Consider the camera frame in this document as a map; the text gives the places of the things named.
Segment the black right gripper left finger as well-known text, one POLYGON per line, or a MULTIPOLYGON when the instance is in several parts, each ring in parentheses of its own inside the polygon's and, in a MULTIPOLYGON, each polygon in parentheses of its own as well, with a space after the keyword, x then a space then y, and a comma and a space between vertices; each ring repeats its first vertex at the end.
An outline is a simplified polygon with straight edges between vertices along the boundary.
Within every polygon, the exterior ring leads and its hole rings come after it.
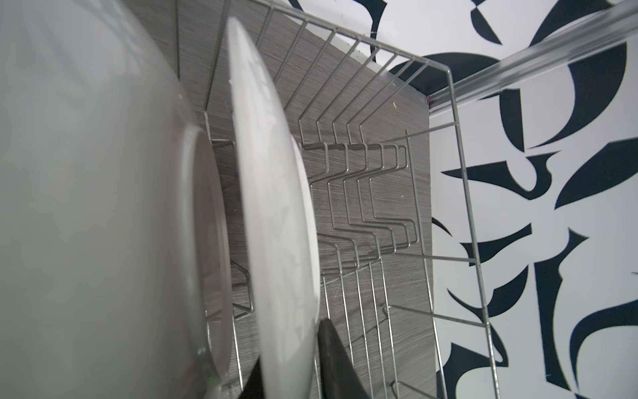
POLYGON ((264 399, 264 383, 260 358, 255 362, 249 380, 245 383, 239 399, 264 399))

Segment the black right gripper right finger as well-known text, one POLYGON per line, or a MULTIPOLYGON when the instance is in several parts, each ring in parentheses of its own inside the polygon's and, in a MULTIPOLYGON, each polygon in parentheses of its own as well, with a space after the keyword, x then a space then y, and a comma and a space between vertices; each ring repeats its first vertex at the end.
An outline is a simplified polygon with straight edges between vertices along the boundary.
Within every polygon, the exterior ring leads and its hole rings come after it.
POLYGON ((326 399, 365 398, 363 388, 346 350, 330 319, 322 319, 317 333, 322 397, 326 399))

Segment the white plate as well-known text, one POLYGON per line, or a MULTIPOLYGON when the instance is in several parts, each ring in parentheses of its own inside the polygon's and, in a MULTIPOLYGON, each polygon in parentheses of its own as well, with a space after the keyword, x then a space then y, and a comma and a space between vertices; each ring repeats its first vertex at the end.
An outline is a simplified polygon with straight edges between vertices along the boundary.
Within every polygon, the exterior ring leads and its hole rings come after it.
POLYGON ((2 2, 2 397, 221 397, 214 173, 128 6, 2 2))
POLYGON ((229 18, 229 81, 244 228, 267 398, 311 395, 318 271, 297 149, 259 50, 229 18))

